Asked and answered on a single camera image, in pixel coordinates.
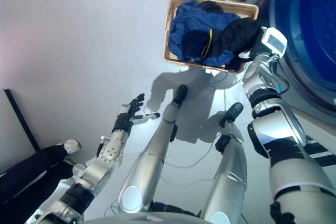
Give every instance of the shoe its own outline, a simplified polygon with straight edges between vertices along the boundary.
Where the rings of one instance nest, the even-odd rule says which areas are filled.
[[[80,143],[76,140],[68,140],[64,143],[64,149],[68,154],[75,153],[81,149]]]
[[[75,164],[74,162],[72,162],[69,159],[65,159],[64,162],[68,163],[69,165],[72,165],[72,177],[74,179],[79,178],[82,173],[84,172],[84,170],[86,169],[86,166],[83,164]]]

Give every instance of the white device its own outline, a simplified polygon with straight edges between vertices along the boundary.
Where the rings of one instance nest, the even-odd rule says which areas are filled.
[[[274,27],[269,27],[264,31],[261,43],[279,55],[280,58],[285,54],[287,48],[287,39]]]

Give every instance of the silver robot limb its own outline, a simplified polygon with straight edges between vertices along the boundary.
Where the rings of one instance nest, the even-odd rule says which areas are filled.
[[[111,136],[101,138],[96,159],[36,223],[78,223],[82,221],[84,211],[100,193],[112,172],[120,166],[123,149],[132,126],[160,116],[158,113],[135,116],[143,105],[143,100],[144,94],[141,94],[129,104],[122,105]]]
[[[335,187],[304,151],[306,136],[272,78],[278,59],[258,50],[243,78],[254,117],[248,132],[255,150],[270,159],[271,216],[276,223],[335,223]]]
[[[216,143],[216,149],[223,157],[200,216],[210,223],[237,224],[240,220],[247,186],[247,167],[243,138],[234,120],[242,110],[243,105],[235,103],[220,124],[224,132]]]
[[[169,142],[174,140],[177,132],[175,121],[186,94],[187,86],[179,86],[175,98],[163,113],[159,127],[136,159],[119,193],[119,212],[148,210],[161,176]]]

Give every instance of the white floor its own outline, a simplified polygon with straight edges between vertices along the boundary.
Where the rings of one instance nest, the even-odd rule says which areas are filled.
[[[96,153],[101,135],[108,135],[122,103],[141,92],[145,112],[163,112],[173,90],[189,86],[167,154],[155,200],[198,212],[212,184],[220,155],[216,113],[234,102],[245,106],[237,119],[248,164],[243,213],[249,223],[273,223],[268,161],[258,155],[247,134],[251,108],[241,75],[206,73],[163,61],[163,30],[168,0],[1,0],[1,88],[11,88],[42,147],[74,138],[82,150],[73,156],[85,162]],[[86,212],[102,217],[117,198],[137,154],[159,120],[135,126],[122,166]]]

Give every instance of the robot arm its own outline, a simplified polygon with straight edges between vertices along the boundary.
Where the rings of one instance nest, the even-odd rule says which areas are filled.
[[[101,192],[112,172],[121,165],[123,149],[132,126],[160,116],[159,113],[135,115],[143,100],[144,94],[141,94],[121,106],[111,136],[101,137],[96,159],[36,223],[77,223],[82,219],[84,211]]]
[[[336,190],[323,169],[304,151],[306,136],[281,98],[271,72],[286,50],[275,28],[260,34],[243,87],[253,109],[248,133],[255,150],[270,159],[271,216],[278,223],[334,223]]]

